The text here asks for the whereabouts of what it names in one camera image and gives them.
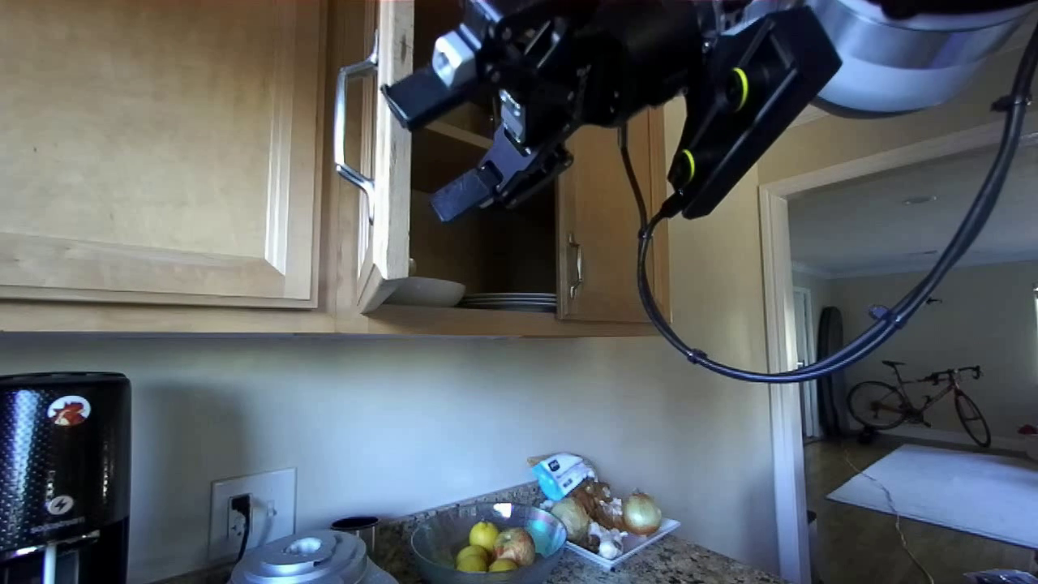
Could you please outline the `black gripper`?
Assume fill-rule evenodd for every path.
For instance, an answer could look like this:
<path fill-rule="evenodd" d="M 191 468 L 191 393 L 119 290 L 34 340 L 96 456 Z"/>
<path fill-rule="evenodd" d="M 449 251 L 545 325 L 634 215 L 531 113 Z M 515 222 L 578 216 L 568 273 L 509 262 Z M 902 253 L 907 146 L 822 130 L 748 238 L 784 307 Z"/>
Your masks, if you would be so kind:
<path fill-rule="evenodd" d="M 433 196 L 434 216 L 453 225 L 520 205 L 568 167 L 576 123 L 612 126 L 698 80 L 712 38 L 712 0 L 463 0 L 463 27 L 382 96 L 423 130 L 491 88 L 512 90 L 483 158 Z"/>

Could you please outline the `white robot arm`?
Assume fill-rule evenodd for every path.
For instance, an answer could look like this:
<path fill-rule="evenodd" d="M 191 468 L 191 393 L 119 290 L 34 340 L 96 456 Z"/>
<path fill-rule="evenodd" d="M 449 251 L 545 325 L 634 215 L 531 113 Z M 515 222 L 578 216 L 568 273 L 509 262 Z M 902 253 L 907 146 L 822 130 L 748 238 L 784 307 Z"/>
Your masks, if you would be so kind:
<path fill-rule="evenodd" d="M 671 96 L 684 130 L 669 216 L 705 216 L 817 105 L 849 116 L 931 111 L 968 88 L 1034 0 L 461 0 L 430 66 L 388 85 L 423 130 L 491 95 L 483 158 L 434 190 L 457 222 L 552 181 L 582 126 L 621 126 Z"/>

